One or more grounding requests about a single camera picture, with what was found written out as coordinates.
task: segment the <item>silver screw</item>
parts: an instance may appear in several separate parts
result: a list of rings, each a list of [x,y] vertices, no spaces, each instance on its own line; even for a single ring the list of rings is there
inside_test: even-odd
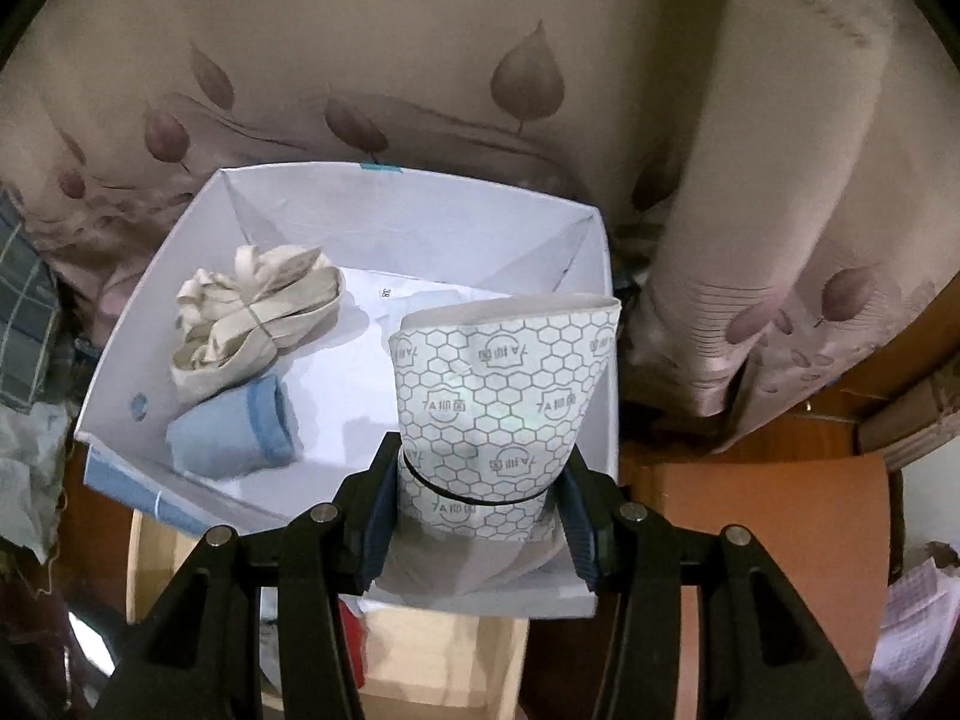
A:
[[[206,543],[211,547],[222,547],[233,538],[233,531],[226,525],[215,525],[206,532]]]
[[[310,509],[310,519],[314,522],[333,522],[340,515],[335,503],[318,503]]]
[[[731,525],[726,532],[727,541],[736,544],[738,547],[745,547],[752,538],[750,531],[741,525]]]
[[[624,503],[620,505],[620,516],[630,522],[642,522],[647,518],[647,508],[642,503]]]

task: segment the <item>plaid fabric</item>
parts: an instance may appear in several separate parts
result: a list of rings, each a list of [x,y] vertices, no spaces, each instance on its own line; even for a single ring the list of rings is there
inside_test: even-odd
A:
[[[30,410],[42,395],[54,348],[58,370],[72,364],[69,337],[58,344],[60,323],[55,276],[27,240],[10,194],[0,187],[0,403]]]

